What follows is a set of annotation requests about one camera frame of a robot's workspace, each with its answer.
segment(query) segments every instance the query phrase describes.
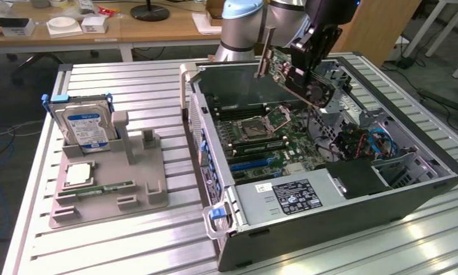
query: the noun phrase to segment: blue hard drive label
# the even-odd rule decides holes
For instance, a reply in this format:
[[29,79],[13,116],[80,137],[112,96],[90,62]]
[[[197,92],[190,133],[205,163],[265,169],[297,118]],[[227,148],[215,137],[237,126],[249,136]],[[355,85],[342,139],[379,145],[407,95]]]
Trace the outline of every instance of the blue hard drive label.
[[82,148],[94,149],[106,146],[108,137],[105,129],[100,126],[100,114],[85,113],[68,116],[68,123]]
[[273,186],[273,192],[286,215],[322,206],[315,190],[306,179]]
[[69,116],[69,120],[81,120],[81,119],[97,119],[100,118],[100,115],[97,113],[88,113],[85,115],[76,115],[76,116]]

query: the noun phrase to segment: blue ram slot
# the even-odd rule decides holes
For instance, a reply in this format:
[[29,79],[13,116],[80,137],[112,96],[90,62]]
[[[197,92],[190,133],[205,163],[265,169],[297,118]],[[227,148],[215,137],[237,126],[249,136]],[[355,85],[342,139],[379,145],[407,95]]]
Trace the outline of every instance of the blue ram slot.
[[245,164],[234,164],[230,166],[230,171],[234,172],[234,171],[241,171],[250,168],[263,167],[263,166],[270,165],[271,161],[273,161],[273,158],[269,158],[269,159],[258,160],[255,162],[249,162]]

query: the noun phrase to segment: hard drive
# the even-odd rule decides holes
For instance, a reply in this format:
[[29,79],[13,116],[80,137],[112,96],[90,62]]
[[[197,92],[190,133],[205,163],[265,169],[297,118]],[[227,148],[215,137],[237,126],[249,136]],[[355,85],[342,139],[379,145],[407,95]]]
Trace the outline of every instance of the hard drive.
[[42,96],[42,106],[61,129],[66,145],[80,145],[84,153],[106,151],[118,138],[112,124],[112,95]]

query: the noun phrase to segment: wooden desk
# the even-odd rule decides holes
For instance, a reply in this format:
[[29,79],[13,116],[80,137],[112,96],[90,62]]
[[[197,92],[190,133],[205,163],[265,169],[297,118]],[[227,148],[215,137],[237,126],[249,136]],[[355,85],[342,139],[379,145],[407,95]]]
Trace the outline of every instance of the wooden desk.
[[[342,36],[333,52],[361,52],[379,66],[387,57],[421,0],[362,0],[353,21],[342,26]],[[69,50],[119,49],[123,61],[131,60],[131,49],[151,46],[213,45],[219,36],[203,36],[198,33],[191,20],[191,11],[182,7],[202,10],[201,4],[170,3],[165,6],[170,17],[159,22],[143,22],[134,19],[130,8],[141,3],[96,3],[117,8],[122,17],[108,19],[110,25],[106,34],[84,34],[65,38],[49,38],[44,24],[36,27],[30,38],[0,36],[0,53],[54,52]],[[16,2],[13,10],[22,17],[45,23],[50,14],[61,9],[49,7],[34,9],[29,2]]]
[[[30,37],[14,38],[0,34],[0,53],[118,49],[121,50],[122,61],[131,62],[130,50],[133,48],[214,45],[219,43],[219,36],[205,36],[198,33],[191,20],[191,11],[166,6],[170,17],[165,21],[143,22],[134,19],[129,14],[130,8],[142,3],[96,4],[121,10],[122,16],[108,19],[108,32],[105,34],[50,38],[45,23],[52,14],[61,12],[61,8],[36,9],[29,2],[16,2],[12,8],[13,12],[24,18],[32,18],[38,24]],[[203,9],[201,4],[194,3],[174,3],[173,5],[193,10]]]

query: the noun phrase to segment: black lamp base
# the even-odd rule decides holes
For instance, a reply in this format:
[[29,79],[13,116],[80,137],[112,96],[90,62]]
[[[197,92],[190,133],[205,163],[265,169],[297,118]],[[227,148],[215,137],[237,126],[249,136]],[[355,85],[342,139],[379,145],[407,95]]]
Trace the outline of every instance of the black lamp base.
[[130,15],[142,21],[161,21],[169,17],[169,10],[154,5],[151,5],[151,10],[147,10],[147,5],[141,5],[131,8]]

